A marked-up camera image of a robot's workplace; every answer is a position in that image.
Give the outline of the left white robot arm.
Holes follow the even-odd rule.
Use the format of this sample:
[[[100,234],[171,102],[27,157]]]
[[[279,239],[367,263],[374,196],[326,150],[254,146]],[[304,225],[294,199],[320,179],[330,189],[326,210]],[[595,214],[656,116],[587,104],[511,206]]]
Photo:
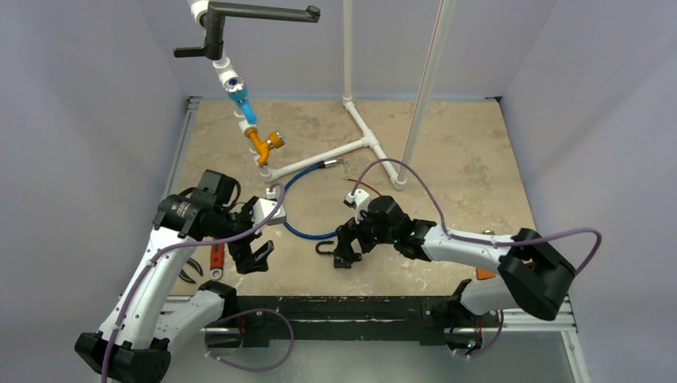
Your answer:
[[[172,314],[161,313],[197,247],[228,246],[240,274],[267,271],[273,242],[256,251],[251,242],[265,226],[285,221],[285,190],[276,184],[265,197],[253,196],[235,211],[240,192],[237,180],[207,170],[195,187],[161,200],[129,284],[99,329],[81,333],[74,346],[103,382],[160,382],[172,356],[194,333],[237,319],[235,288],[215,281],[202,284]]]

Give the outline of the red cable padlock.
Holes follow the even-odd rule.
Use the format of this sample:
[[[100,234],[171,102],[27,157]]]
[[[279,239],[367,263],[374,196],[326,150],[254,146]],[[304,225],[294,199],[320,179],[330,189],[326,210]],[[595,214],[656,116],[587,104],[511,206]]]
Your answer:
[[[354,184],[358,184],[358,185],[360,185],[361,187],[365,187],[366,189],[369,189],[369,190],[372,191],[375,195],[377,195],[377,196],[382,196],[382,193],[381,193],[377,188],[371,186],[370,184],[368,184],[368,183],[366,183],[366,182],[364,182],[364,181],[360,181],[360,180],[357,180],[357,179],[355,179],[355,178],[349,178],[349,177],[345,177],[345,178],[343,178],[343,180],[348,181],[348,182],[351,182],[351,183],[354,183]]]

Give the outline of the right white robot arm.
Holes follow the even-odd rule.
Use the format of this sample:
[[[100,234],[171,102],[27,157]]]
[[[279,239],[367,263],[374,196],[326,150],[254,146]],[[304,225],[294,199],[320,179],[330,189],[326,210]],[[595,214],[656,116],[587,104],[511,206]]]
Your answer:
[[[354,215],[336,230],[334,257],[347,266],[377,245],[391,245],[407,259],[459,263],[495,275],[470,281],[450,300],[449,316],[460,325],[511,308],[552,321],[576,276],[573,265],[532,229],[515,235],[445,231],[434,221],[410,218],[389,195],[348,195],[344,203]]]

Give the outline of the black padlock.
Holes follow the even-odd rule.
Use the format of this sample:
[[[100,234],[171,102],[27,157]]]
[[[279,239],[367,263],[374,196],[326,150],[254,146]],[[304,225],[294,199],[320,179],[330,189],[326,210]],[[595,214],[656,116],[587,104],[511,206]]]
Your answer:
[[[333,240],[319,241],[315,245],[315,253],[318,255],[336,256],[338,244]]]

